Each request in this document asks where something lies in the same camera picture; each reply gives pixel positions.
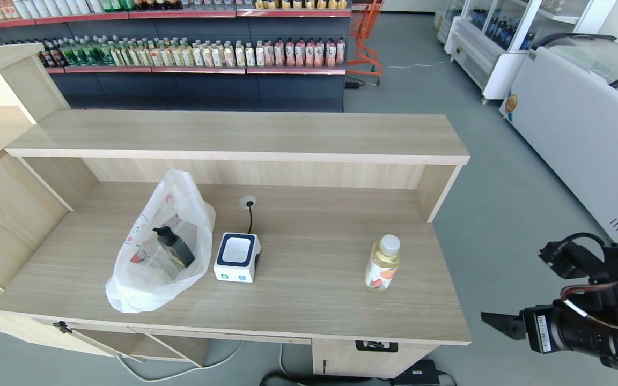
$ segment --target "camera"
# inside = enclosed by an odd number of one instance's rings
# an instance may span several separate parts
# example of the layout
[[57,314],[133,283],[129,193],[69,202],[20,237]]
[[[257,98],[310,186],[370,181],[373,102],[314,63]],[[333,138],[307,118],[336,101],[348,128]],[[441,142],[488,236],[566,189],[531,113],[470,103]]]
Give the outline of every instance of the camera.
[[[584,237],[599,244],[603,259],[574,242]],[[535,352],[580,352],[618,369],[618,243],[578,233],[548,242],[539,257],[560,278],[587,277],[588,284],[566,286],[551,305],[524,308],[518,315],[481,313],[481,319],[514,340],[528,336]]]

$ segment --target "checkout counter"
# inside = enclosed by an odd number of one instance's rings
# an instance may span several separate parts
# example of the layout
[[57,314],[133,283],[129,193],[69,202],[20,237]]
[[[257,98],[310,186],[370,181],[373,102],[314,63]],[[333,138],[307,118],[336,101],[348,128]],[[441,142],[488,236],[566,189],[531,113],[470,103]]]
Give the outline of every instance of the checkout counter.
[[[432,225],[469,159],[444,115],[70,110],[40,48],[0,47],[21,68],[0,68],[0,112],[24,118],[0,115],[0,129],[16,128],[0,136],[1,331],[196,366],[209,339],[306,344],[315,374],[385,378],[439,345],[470,344]],[[209,269],[153,312],[119,313],[105,284],[169,168],[191,173],[216,210],[213,252],[247,227],[240,198],[258,198],[254,283]],[[400,238],[402,262],[380,292],[363,275],[384,234]],[[6,328],[10,318],[25,327]]]

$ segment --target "gray floor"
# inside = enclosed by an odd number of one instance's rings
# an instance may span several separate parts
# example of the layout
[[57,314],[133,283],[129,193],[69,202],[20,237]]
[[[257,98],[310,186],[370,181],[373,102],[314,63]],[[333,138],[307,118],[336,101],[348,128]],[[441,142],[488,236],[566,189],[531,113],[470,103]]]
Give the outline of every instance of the gray floor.
[[[436,64],[448,58],[436,40],[432,17],[385,14],[371,46],[385,66]],[[483,310],[515,313],[549,303],[565,285],[535,256],[549,240],[573,232],[602,235],[588,213],[549,168],[506,124],[498,104],[484,106],[479,90],[456,65],[385,69],[380,87],[345,92],[346,112],[443,113],[471,154],[436,218],[442,250],[473,337],[467,347],[440,347],[429,357],[457,384],[618,384],[618,371],[571,352],[542,356],[481,322]],[[226,357],[236,342],[215,342],[208,362]],[[169,385],[255,385],[277,369],[279,345],[249,343],[230,362],[188,374]],[[285,366],[311,373],[311,349],[287,345]],[[147,362],[146,376],[186,366]],[[0,335],[0,385],[140,384],[111,358],[25,344]],[[276,381],[269,386],[280,386]],[[372,385],[384,384],[372,381]]]

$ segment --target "pink bottle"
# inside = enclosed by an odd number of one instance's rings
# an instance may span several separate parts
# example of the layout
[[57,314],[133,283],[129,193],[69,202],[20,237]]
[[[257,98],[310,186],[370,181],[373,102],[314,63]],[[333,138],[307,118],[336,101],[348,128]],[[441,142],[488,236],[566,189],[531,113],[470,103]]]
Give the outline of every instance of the pink bottle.
[[273,47],[270,45],[270,41],[264,43],[264,64],[268,68],[272,68],[275,59],[273,58]]
[[273,51],[275,52],[275,65],[279,68],[285,66],[285,45],[282,39],[278,38],[273,46]]
[[288,42],[285,44],[285,54],[288,66],[294,68],[295,66],[295,44],[292,42],[292,38],[288,38]]
[[336,48],[337,48],[337,52],[335,55],[335,63],[336,64],[345,63],[345,41],[343,40],[343,38],[340,38],[340,40],[338,41],[338,46]]
[[314,51],[316,49],[316,44],[314,44],[314,38],[309,38],[309,42],[307,46],[304,47],[304,55],[306,60],[304,61],[305,66],[308,68],[312,68],[314,66]]
[[335,67],[335,54],[336,47],[333,39],[329,39],[328,44],[326,45],[326,64],[328,64],[329,68]]
[[299,38],[297,44],[295,44],[295,66],[302,68],[304,66],[304,40]]
[[323,66],[323,51],[326,48],[326,45],[322,40],[316,43],[316,47],[314,47],[314,67],[321,68]]

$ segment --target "power adapter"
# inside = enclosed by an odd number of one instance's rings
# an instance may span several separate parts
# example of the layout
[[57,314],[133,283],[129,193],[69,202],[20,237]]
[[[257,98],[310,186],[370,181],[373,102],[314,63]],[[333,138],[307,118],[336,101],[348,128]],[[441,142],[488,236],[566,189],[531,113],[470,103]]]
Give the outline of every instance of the power adapter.
[[422,359],[413,364],[407,371],[390,380],[392,386],[439,386],[436,362],[432,359]]

